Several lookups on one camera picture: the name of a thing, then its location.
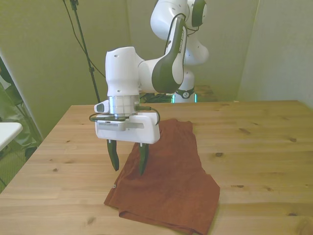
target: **table surface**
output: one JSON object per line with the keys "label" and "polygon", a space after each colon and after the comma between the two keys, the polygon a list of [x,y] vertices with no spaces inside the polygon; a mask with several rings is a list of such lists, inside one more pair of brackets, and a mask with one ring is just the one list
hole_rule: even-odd
{"label": "table surface", "polygon": [[16,137],[22,129],[22,125],[17,122],[0,122],[0,151]]}
{"label": "table surface", "polygon": [[[313,112],[297,101],[155,104],[192,121],[202,166],[221,187],[210,235],[312,235]],[[114,172],[105,140],[72,106],[0,195],[4,235],[177,235],[103,202]],[[120,142],[123,167],[133,143]]]}

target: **brown cloth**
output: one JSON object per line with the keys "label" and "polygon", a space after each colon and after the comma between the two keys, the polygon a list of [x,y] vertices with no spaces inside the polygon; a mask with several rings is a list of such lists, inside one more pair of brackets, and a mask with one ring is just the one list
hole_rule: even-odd
{"label": "brown cloth", "polygon": [[207,235],[220,187],[202,169],[192,123],[171,119],[159,126],[161,138],[149,146],[144,174],[136,143],[104,203],[122,218]]}

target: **wall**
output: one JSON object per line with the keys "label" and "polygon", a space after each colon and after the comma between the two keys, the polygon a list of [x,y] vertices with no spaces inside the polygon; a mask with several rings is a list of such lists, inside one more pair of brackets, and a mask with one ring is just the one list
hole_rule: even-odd
{"label": "wall", "polygon": [[[155,0],[128,0],[131,42],[144,59],[163,55],[165,42],[150,28]],[[258,0],[207,0],[209,16],[199,31],[210,59],[191,67],[196,83],[210,85],[219,100],[236,98],[251,38]]]}
{"label": "wall", "polygon": [[261,0],[239,100],[298,99],[313,108],[312,25],[312,0]]}
{"label": "wall", "polygon": [[[104,72],[106,52],[130,44],[126,2],[79,0],[78,14],[89,55]],[[44,137],[70,105],[96,103],[62,0],[0,0],[0,53]],[[104,100],[106,81],[95,76]]]}

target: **black pole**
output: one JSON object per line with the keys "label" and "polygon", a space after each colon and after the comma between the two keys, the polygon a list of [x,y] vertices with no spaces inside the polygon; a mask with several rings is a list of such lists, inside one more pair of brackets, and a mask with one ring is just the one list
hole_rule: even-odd
{"label": "black pole", "polygon": [[84,50],[85,50],[85,54],[86,54],[87,61],[88,61],[89,72],[90,72],[90,74],[91,74],[91,78],[92,78],[92,83],[93,83],[94,91],[96,92],[96,96],[97,96],[98,103],[100,103],[101,100],[100,100],[100,97],[99,97],[99,92],[98,92],[97,85],[96,85],[96,81],[95,81],[95,79],[94,79],[94,74],[93,74],[93,72],[94,72],[94,67],[91,66],[91,62],[90,62],[90,58],[89,58],[89,55],[88,55],[88,51],[87,51],[87,47],[86,47],[86,43],[85,43],[83,31],[82,31],[82,28],[81,28],[81,26],[80,26],[78,14],[77,14],[77,6],[76,6],[76,5],[78,5],[78,0],[70,0],[70,4],[71,4],[72,9],[73,9],[73,11],[74,11],[74,13],[75,13],[75,16],[76,16],[76,20],[77,20],[77,24],[78,24],[80,36],[81,36],[81,38],[82,38],[82,43],[83,43]]}

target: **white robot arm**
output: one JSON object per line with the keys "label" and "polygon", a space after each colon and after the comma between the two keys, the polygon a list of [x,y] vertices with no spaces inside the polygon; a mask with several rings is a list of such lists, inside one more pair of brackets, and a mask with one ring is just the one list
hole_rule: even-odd
{"label": "white robot arm", "polygon": [[[192,17],[190,13],[195,9],[198,17]],[[206,48],[196,38],[186,49],[188,29],[196,31],[205,15],[204,0],[159,0],[151,17],[151,26],[158,37],[167,40],[165,54],[145,61],[137,55],[134,47],[118,48],[107,53],[108,100],[95,105],[97,116],[90,116],[90,120],[95,122],[97,136],[107,139],[115,170],[119,169],[116,141],[132,141],[139,144],[139,170],[143,174],[148,144],[160,138],[160,116],[139,112],[154,110],[140,106],[139,93],[174,93],[183,83],[184,62],[200,63],[207,59]]]}

